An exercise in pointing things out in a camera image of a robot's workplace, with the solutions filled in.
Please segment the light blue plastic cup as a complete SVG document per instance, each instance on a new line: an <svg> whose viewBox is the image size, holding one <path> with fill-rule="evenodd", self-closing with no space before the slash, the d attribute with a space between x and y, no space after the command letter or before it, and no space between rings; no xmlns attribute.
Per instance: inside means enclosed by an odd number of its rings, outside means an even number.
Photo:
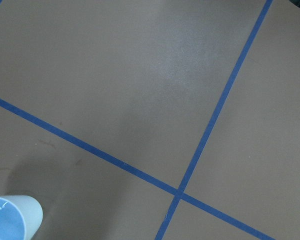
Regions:
<svg viewBox="0 0 300 240"><path fill-rule="evenodd" d="M0 196L0 240L30 240L42 221L43 209L35 198Z"/></svg>

